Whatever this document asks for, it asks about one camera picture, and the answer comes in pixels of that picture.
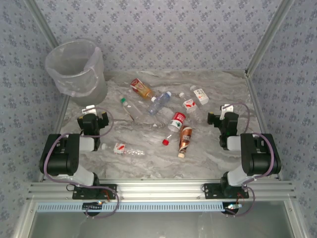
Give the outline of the clear bottle white printed label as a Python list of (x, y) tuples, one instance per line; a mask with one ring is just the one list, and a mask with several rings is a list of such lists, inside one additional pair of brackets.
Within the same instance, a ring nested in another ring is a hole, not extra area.
[(199, 88), (196, 85), (193, 85), (190, 87), (190, 90), (197, 97), (197, 99), (201, 103), (201, 105), (205, 105), (209, 102), (209, 97), (207, 96), (207, 94), (205, 93), (205, 91), (202, 88)]

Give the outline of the clear bottle red swoosh label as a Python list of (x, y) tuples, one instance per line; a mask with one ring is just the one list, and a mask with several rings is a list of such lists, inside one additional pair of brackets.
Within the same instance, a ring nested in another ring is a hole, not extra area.
[(179, 93), (179, 97), (183, 101), (182, 106), (186, 109), (186, 113), (189, 115), (191, 120), (197, 123), (203, 122), (203, 114), (195, 101), (183, 92)]

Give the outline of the clear bottle green cap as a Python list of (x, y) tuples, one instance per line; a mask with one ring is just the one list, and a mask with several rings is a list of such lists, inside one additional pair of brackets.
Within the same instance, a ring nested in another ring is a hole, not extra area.
[(120, 102), (124, 110), (129, 114), (133, 121), (139, 121), (142, 118), (142, 112), (136, 107), (133, 102), (127, 100), (125, 97), (121, 97)]

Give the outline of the clear bottle red white label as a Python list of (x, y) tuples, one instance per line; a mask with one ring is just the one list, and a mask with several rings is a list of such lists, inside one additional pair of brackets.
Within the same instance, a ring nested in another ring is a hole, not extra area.
[(146, 149), (140, 146), (135, 146), (135, 145), (121, 143), (121, 142), (102, 143), (101, 149), (104, 151), (107, 150), (112, 152), (113, 154), (122, 155), (122, 156), (142, 157), (146, 155)]

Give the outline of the brown coffee drink bottle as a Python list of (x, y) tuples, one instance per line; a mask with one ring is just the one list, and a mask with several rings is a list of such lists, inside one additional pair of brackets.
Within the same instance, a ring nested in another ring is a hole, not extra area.
[(183, 125), (180, 129), (178, 157), (184, 158), (192, 136), (192, 128)]

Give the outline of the red green label bottle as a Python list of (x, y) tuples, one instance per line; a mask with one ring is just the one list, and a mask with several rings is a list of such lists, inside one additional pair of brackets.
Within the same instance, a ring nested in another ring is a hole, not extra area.
[(165, 137), (162, 141), (162, 144), (164, 146), (167, 146), (170, 143), (170, 141), (176, 136), (176, 134), (180, 131), (185, 119), (185, 114), (181, 112), (176, 112), (174, 114), (171, 121), (167, 125)]

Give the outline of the amber tea bottle red label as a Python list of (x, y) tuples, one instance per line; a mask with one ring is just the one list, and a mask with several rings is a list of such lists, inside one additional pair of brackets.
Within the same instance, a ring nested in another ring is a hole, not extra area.
[(140, 79), (135, 78), (131, 83), (130, 87), (134, 92), (136, 92), (143, 99), (151, 100), (152, 97), (155, 96), (154, 92), (148, 87), (145, 83), (143, 83)]

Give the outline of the clear bottle blue cap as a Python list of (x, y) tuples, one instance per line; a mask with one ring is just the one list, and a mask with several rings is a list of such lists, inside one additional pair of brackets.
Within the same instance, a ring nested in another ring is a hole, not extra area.
[(157, 112), (159, 112), (163, 107), (165, 107), (166, 104), (169, 102), (171, 95), (171, 92), (167, 91), (158, 97), (152, 97), (152, 104), (149, 106), (148, 109), (149, 114), (153, 116)]

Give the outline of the small black controller board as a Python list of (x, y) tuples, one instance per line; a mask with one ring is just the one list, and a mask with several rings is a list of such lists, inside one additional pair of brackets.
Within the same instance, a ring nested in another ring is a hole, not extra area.
[(239, 203), (224, 203), (224, 214), (227, 215), (236, 215), (240, 208), (242, 208), (242, 205)]
[(82, 210), (84, 210), (84, 214), (86, 217), (94, 217), (100, 214), (100, 211), (103, 207), (103, 203), (101, 201), (98, 202), (87, 202), (82, 204)]

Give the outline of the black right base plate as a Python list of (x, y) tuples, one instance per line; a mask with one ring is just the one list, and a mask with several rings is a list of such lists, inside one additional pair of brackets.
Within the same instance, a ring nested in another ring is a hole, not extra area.
[(249, 193), (241, 187), (222, 186), (220, 183), (205, 183), (203, 185), (205, 199), (237, 199), (249, 198)]

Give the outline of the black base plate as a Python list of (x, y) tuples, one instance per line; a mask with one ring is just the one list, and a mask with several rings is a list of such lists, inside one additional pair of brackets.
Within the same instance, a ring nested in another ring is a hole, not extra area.
[(75, 186), (73, 189), (72, 199), (74, 200), (115, 200), (115, 195), (107, 189), (83, 188)]
[(205, 183), (203, 185), (205, 199), (237, 199), (249, 198), (249, 193), (241, 187), (222, 186), (220, 183)]

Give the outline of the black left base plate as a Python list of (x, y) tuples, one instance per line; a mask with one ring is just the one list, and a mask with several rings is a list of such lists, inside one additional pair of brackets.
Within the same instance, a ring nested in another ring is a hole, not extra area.
[(73, 189), (72, 199), (74, 200), (115, 200), (115, 195), (107, 189), (83, 188), (75, 186)]

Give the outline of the aluminium mounting rail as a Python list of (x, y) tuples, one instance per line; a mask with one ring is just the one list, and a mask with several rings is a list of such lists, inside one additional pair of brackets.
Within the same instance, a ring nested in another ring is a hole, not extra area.
[[(217, 179), (102, 179), (101, 183), (116, 184), (120, 200), (128, 201), (202, 201), (205, 199), (203, 185), (218, 183)], [(256, 201), (295, 200), (294, 185), (290, 181), (265, 178), (250, 183)], [(33, 182), (26, 195), (34, 201), (70, 201), (72, 192), (63, 183), (47, 179)]]

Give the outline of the aluminium frame post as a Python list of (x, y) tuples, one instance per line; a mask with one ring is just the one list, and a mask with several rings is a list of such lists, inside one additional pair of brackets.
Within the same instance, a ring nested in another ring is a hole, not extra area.
[(295, 0), (281, 0), (278, 5), (275, 14), (273, 15), (264, 35), (262, 36), (259, 45), (257, 46), (254, 55), (252, 56), (247, 68), (246, 76), (251, 77), (254, 71), (256, 70), (258, 64), (262, 60), (266, 50), (268, 49), (270, 43), (272, 42), (275, 34), (282, 25), (284, 18), (289, 12), (291, 6)]
[(42, 14), (40, 8), (38, 7), (35, 0), (23, 0), (26, 6), (28, 7), (30, 13), (32, 14), (35, 22), (37, 23), (39, 29), (43, 33), (46, 38), (48, 44), (51, 48), (55, 48), (58, 46), (58, 41), (55, 38), (52, 30), (50, 29), (44, 15)]

